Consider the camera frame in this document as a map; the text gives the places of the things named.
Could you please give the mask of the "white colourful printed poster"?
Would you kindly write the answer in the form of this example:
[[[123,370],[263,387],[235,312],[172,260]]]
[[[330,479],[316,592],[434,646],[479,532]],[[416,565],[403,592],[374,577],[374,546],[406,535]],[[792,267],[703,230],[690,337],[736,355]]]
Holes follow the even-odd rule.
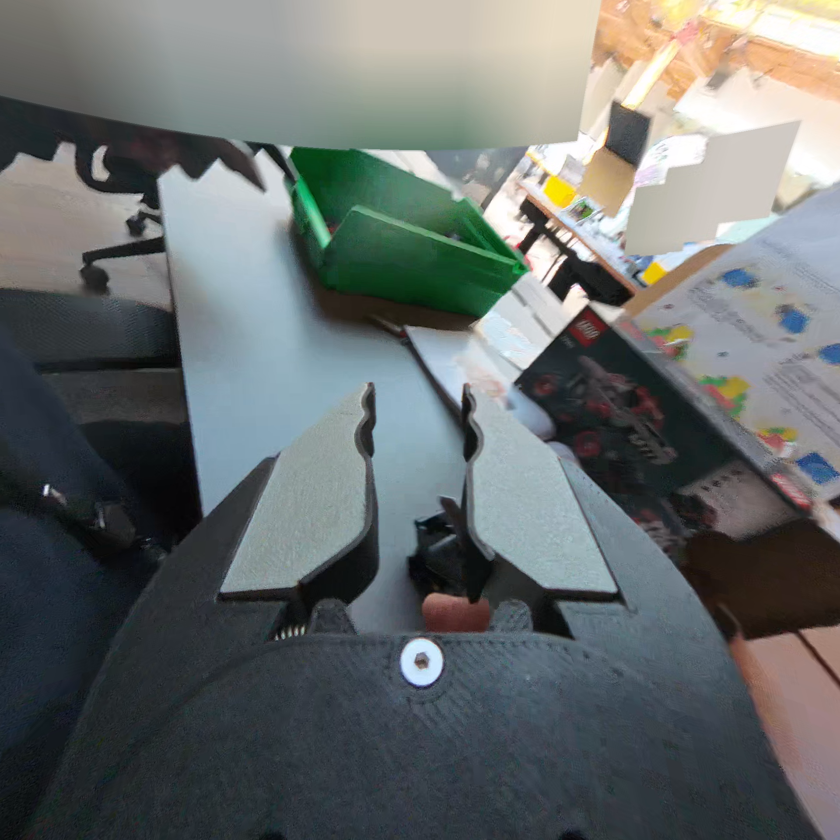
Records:
[[[839,187],[798,203],[633,316],[788,463],[839,493]]]

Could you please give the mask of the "green plastic bin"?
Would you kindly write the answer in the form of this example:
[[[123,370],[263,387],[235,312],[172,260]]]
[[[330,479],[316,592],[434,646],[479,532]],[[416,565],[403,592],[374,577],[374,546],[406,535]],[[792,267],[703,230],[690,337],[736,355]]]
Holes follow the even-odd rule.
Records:
[[[482,318],[529,272],[467,197],[364,150],[295,146],[292,218],[321,283]]]

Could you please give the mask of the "person's dark blue clothing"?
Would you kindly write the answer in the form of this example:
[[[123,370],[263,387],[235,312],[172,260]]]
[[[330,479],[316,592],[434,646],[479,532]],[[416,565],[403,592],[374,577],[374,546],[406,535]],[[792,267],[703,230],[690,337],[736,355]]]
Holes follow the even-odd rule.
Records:
[[[41,374],[1,390],[1,815],[19,838],[114,634],[201,511],[187,423],[79,426]],[[94,556],[41,509],[46,482],[122,503],[134,546]]]

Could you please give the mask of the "open lego instruction booklet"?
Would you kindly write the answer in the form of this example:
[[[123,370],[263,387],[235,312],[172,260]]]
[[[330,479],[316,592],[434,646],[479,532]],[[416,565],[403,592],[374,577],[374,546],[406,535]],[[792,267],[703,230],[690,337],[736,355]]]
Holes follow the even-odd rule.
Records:
[[[520,370],[470,330],[405,326],[406,342],[444,403],[460,418],[466,385],[483,392],[544,442],[557,438],[550,415],[516,386]]]

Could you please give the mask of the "lego sticker sheet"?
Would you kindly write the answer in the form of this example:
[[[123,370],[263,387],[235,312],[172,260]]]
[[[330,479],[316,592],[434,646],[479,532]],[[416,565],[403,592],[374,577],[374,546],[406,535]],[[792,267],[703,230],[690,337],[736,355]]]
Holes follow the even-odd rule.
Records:
[[[523,372],[588,303],[573,286],[565,298],[532,273],[522,276],[473,327],[476,336],[499,359]]]

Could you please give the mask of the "wooden table with black legs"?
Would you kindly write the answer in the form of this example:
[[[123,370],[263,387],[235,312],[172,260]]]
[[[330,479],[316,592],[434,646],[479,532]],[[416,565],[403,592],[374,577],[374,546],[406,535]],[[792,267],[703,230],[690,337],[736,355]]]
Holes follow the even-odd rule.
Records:
[[[595,231],[588,219],[577,220],[554,205],[544,190],[520,183],[524,197],[518,214],[528,230],[517,248],[525,257],[541,239],[549,241],[563,264],[548,274],[551,286],[577,284],[595,301],[621,307],[647,286],[642,271],[620,246]]]

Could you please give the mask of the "cardboard box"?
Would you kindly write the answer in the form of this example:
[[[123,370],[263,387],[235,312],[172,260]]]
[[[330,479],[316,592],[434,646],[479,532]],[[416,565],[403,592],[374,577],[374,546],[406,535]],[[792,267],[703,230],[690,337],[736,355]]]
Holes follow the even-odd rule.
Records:
[[[634,188],[637,168],[605,146],[594,152],[584,169],[578,194],[614,217]]]

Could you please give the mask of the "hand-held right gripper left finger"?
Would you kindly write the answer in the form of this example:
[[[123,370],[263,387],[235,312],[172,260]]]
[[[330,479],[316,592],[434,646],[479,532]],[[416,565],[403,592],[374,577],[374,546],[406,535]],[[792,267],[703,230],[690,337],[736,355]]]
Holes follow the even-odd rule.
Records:
[[[354,602],[380,565],[375,386],[365,382],[283,448],[238,540],[223,601]]]

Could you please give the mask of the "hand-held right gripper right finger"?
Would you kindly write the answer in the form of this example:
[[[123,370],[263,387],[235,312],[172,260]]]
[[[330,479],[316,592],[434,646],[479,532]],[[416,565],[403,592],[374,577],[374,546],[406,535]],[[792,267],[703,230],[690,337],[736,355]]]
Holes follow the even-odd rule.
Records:
[[[617,598],[618,585],[561,458],[469,385],[462,418],[469,594],[491,603]]]

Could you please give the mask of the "person's left hand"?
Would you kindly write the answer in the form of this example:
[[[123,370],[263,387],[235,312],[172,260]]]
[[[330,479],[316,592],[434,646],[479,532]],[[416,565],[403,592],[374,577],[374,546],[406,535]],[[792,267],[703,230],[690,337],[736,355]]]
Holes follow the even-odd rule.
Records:
[[[433,592],[423,599],[422,615],[431,634],[478,634],[490,625],[490,605],[464,596]]]

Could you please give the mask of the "dark lego set box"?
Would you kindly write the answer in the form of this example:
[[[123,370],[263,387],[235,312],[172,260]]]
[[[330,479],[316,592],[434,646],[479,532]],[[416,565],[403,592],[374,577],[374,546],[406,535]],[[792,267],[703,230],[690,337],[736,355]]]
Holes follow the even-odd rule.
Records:
[[[813,514],[769,447],[633,325],[588,304],[516,380],[553,441],[673,559],[716,532],[746,541]]]

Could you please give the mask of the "black badge reel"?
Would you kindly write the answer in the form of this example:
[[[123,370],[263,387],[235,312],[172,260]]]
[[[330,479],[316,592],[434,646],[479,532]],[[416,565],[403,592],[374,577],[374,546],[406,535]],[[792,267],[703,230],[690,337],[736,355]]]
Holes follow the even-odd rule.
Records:
[[[73,495],[46,482],[39,492],[39,504],[101,560],[128,551],[137,541],[133,521],[118,501]]]

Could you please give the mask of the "black wheeled office chair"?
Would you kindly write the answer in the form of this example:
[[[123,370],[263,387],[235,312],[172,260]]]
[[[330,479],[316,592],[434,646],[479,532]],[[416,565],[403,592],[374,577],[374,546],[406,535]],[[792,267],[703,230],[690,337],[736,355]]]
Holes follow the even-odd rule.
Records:
[[[101,267],[104,260],[152,256],[165,252],[165,237],[144,238],[148,222],[162,227],[158,189],[159,175],[142,164],[104,148],[102,164],[107,177],[99,179],[93,171],[98,146],[92,141],[80,141],[74,153],[77,177],[95,193],[102,195],[134,195],[141,200],[141,208],[125,220],[130,241],[121,245],[89,250],[81,256],[79,276],[88,291],[104,294],[109,290],[109,273]]]

